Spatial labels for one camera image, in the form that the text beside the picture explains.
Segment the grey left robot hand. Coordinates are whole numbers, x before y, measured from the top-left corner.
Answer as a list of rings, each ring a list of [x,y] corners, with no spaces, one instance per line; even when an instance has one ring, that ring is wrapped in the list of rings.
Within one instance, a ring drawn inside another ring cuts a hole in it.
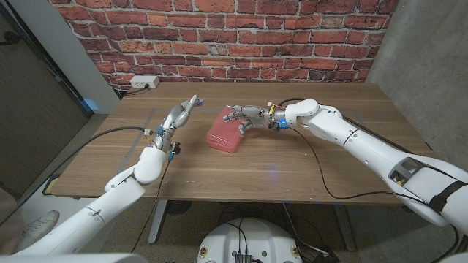
[[[194,107],[202,105],[203,99],[200,99],[198,95],[194,95],[190,100],[176,105],[163,119],[160,126],[156,128],[155,135],[148,146],[157,148],[164,153],[168,152],[173,144],[171,138],[176,129],[186,124]]]

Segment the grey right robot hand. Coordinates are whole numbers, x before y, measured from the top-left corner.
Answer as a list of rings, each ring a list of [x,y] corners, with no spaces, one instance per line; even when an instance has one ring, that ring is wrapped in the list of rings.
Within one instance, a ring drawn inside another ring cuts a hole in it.
[[[224,115],[222,119],[225,123],[242,120],[238,126],[238,133],[241,137],[244,136],[248,129],[268,128],[271,123],[271,119],[268,117],[265,108],[252,105],[228,105],[227,108],[233,112]]]

